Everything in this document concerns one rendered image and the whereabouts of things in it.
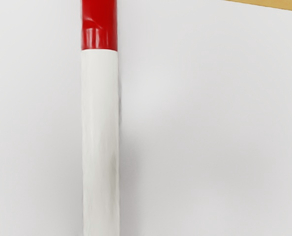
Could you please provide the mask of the white marker pen red cap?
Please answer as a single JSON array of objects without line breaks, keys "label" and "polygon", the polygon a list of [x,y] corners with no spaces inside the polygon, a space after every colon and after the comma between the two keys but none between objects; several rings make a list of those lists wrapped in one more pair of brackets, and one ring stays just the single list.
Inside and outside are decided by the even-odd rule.
[{"label": "white marker pen red cap", "polygon": [[81,0],[83,235],[119,236],[117,0]]}]

